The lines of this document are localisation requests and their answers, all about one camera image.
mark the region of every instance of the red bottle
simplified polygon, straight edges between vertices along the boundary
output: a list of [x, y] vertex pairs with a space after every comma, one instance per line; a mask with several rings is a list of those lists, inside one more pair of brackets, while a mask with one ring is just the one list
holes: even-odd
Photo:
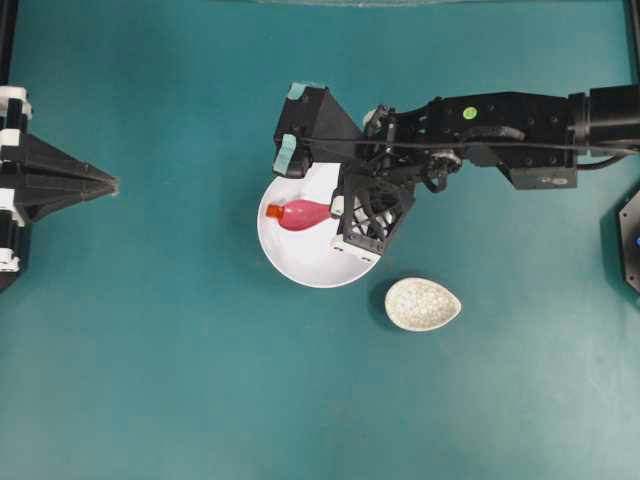
[[293, 232], [311, 228], [330, 216], [329, 205], [310, 200], [293, 200], [282, 206], [271, 204], [267, 207], [267, 217], [277, 218], [282, 228]]

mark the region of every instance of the white plate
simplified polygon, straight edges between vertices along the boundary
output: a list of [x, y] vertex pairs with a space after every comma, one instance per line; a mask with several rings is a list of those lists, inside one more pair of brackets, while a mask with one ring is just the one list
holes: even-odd
[[307, 230], [290, 232], [266, 216], [270, 203], [282, 205], [298, 198], [331, 203], [339, 169], [338, 164], [318, 163], [303, 179], [277, 177], [264, 192], [258, 208], [258, 238], [265, 255], [285, 277], [307, 287], [341, 287], [359, 279], [377, 263], [365, 263], [329, 248], [338, 220], [329, 219]]

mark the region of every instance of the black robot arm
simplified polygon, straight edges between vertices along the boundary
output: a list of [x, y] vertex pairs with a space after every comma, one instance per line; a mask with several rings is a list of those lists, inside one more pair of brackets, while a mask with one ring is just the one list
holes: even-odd
[[[328, 88], [293, 84], [274, 135], [274, 173], [303, 178], [340, 163], [332, 248], [373, 261], [414, 203], [415, 186], [442, 192], [464, 161], [495, 167], [516, 189], [572, 188], [579, 170], [606, 167], [640, 144], [640, 87], [569, 97], [504, 92], [436, 98], [399, 113], [380, 105], [360, 130]], [[579, 155], [609, 158], [578, 163]]]

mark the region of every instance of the teal table surface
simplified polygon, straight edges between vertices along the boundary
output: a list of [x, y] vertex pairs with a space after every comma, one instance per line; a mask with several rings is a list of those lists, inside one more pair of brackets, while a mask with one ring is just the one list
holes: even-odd
[[[637, 158], [547, 192], [466, 166], [339, 289], [281, 276], [255, 231], [292, 80], [357, 121], [628, 84], [624, 15], [23, 1], [11, 76], [31, 130], [121, 192], [36, 225], [0, 297], [0, 479], [638, 478], [640, 315], [615, 223]], [[392, 327], [383, 296], [407, 275], [463, 313]]]

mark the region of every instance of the black cable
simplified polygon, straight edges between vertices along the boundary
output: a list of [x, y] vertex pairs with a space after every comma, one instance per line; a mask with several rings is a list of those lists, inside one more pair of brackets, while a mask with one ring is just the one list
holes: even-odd
[[601, 162], [596, 163], [578, 163], [576, 168], [578, 170], [600, 170], [601, 168], [608, 167], [609, 165], [613, 165], [614, 163], [618, 163], [623, 158], [626, 158], [626, 155], [614, 155], [613, 157], [607, 158]]
[[415, 143], [415, 142], [387, 142], [385, 140], [353, 140], [346, 138], [310, 138], [302, 137], [300, 142], [307, 145], [313, 144], [356, 144], [356, 145], [381, 145], [398, 148], [416, 149], [456, 149], [463, 147], [502, 147], [502, 148], [542, 148], [551, 150], [575, 151], [589, 149], [592, 152], [615, 153], [620, 155], [638, 155], [640, 152], [630, 148], [620, 148], [604, 145], [589, 145], [587, 147], [577, 145], [561, 145], [556, 143], [534, 143], [534, 142], [457, 142], [457, 143]]

